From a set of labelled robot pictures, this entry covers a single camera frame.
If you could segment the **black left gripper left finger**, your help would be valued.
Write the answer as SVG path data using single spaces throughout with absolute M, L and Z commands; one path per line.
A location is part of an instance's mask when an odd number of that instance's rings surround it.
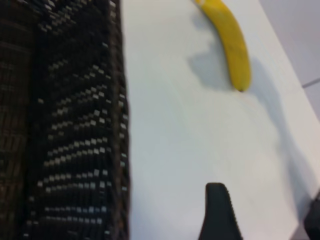
M 199 239 L 242 239 L 231 197 L 223 183 L 213 182 L 205 186 L 205 214 Z

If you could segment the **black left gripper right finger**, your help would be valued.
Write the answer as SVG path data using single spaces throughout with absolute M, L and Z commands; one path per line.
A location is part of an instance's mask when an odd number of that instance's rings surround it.
M 310 240 L 320 240 L 320 193 L 310 205 L 303 222 L 304 229 Z

